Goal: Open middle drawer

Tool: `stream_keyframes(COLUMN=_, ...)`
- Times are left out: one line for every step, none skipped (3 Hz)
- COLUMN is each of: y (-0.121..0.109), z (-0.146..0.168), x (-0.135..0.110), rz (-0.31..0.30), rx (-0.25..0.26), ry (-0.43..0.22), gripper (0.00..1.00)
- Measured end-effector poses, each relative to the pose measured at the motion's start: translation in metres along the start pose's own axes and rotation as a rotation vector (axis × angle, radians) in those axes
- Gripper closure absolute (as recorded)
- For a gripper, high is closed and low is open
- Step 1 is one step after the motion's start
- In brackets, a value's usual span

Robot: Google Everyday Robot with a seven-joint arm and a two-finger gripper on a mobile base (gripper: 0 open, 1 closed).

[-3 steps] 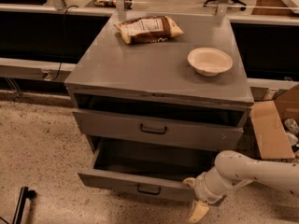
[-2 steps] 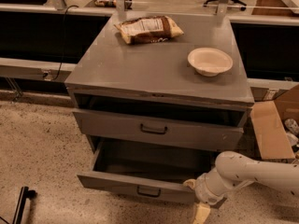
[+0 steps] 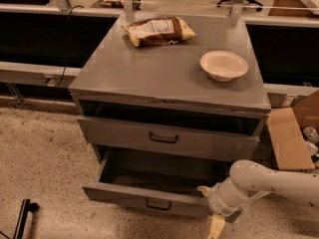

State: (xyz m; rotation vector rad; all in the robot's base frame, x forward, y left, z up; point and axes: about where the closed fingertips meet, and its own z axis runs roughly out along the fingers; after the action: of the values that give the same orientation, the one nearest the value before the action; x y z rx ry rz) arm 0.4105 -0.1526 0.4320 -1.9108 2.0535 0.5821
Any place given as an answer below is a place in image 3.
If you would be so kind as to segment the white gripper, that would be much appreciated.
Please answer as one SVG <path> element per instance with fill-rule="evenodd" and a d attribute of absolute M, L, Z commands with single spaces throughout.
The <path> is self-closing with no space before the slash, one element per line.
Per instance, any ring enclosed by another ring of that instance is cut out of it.
<path fill-rule="evenodd" d="M 197 190 L 207 197 L 208 207 L 214 213 L 207 217 L 205 239 L 218 239 L 225 221 L 233 223 L 242 212 L 239 193 L 230 179 L 216 183 L 211 188 L 201 185 Z"/>

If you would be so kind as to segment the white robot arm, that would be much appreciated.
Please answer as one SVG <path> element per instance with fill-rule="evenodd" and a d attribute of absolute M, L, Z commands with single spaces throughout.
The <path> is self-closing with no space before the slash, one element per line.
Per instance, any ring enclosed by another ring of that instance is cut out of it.
<path fill-rule="evenodd" d="M 319 176 L 270 169 L 251 160 L 231 165 L 229 176 L 212 187 L 199 186 L 212 212 L 208 216 L 205 239 L 218 239 L 227 218 L 241 211 L 241 206 L 270 193 L 313 208 L 319 207 Z"/>

